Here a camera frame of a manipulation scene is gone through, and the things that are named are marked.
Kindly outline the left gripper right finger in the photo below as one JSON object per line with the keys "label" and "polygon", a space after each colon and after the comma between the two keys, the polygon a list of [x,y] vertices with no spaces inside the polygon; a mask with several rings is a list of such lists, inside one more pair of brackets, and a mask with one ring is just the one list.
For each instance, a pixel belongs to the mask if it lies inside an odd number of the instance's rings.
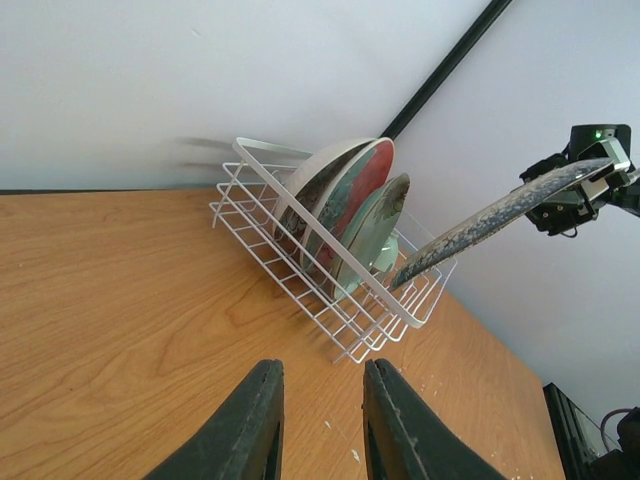
{"label": "left gripper right finger", "polygon": [[501,479],[460,440],[387,359],[363,375],[363,433],[369,479]]}

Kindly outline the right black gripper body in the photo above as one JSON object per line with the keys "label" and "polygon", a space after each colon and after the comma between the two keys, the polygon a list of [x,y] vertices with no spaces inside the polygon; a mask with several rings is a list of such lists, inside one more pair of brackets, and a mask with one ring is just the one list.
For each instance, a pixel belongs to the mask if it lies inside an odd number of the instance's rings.
{"label": "right black gripper body", "polygon": [[577,227],[597,219],[606,205],[639,215],[639,168],[630,159],[632,129],[627,124],[582,124],[571,128],[560,153],[529,167],[527,183],[556,168],[582,160],[609,159],[612,165],[550,197],[526,214],[537,230],[573,238]]}

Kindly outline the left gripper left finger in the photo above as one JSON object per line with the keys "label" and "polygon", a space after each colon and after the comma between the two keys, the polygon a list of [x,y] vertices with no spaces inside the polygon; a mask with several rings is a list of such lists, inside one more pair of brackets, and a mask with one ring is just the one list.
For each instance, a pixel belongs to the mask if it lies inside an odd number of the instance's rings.
{"label": "left gripper left finger", "polygon": [[283,435],[283,364],[261,360],[204,425],[145,477],[279,479]]}

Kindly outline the large grey rimmed plate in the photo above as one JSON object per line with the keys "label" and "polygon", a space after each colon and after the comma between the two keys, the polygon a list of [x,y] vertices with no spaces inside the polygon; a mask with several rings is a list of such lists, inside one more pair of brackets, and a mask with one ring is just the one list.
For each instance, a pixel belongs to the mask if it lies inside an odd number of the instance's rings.
{"label": "large grey rimmed plate", "polygon": [[581,160],[553,169],[527,182],[452,227],[409,256],[391,280],[396,290],[424,271],[496,234],[552,196],[590,179],[609,168],[608,158]]}

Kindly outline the mint green bowl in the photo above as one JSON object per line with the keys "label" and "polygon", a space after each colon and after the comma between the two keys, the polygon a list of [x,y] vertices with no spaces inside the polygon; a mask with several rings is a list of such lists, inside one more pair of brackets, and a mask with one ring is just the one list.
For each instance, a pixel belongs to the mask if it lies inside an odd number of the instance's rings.
{"label": "mint green bowl", "polygon": [[385,242],[379,256],[371,267],[371,272],[388,273],[396,264],[399,255],[398,235],[393,232]]}

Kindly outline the mint plate with flower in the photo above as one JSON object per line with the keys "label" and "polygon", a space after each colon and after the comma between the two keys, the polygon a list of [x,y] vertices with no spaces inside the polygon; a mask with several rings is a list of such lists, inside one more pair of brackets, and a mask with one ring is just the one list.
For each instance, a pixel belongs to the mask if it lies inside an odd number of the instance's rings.
{"label": "mint plate with flower", "polygon": [[371,193],[348,224],[341,244],[368,271],[394,230],[410,188],[402,173]]}

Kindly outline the red and teal plate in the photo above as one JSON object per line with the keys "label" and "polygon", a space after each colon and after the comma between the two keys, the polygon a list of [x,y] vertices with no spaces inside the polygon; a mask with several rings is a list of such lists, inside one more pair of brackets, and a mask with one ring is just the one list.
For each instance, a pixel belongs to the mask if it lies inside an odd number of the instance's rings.
{"label": "red and teal plate", "polygon": [[[388,137],[374,139],[349,160],[331,180],[311,210],[313,217],[336,240],[340,240],[366,198],[387,180],[395,156],[395,145]],[[333,262],[340,257],[308,226],[303,235],[300,264],[316,277],[319,284],[331,289],[328,279]]]}

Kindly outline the floral patterned bowl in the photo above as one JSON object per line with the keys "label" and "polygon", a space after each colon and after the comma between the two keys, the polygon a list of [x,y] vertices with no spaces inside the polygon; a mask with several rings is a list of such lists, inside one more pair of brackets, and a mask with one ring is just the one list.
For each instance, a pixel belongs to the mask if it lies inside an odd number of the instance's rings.
{"label": "floral patterned bowl", "polygon": [[[315,206],[331,180],[346,163],[357,155],[374,138],[343,140],[326,146],[314,153],[285,181],[284,187],[308,211]],[[275,204],[272,233],[277,240],[283,239],[284,227],[294,237],[299,237],[306,228],[306,221],[280,197]]]}

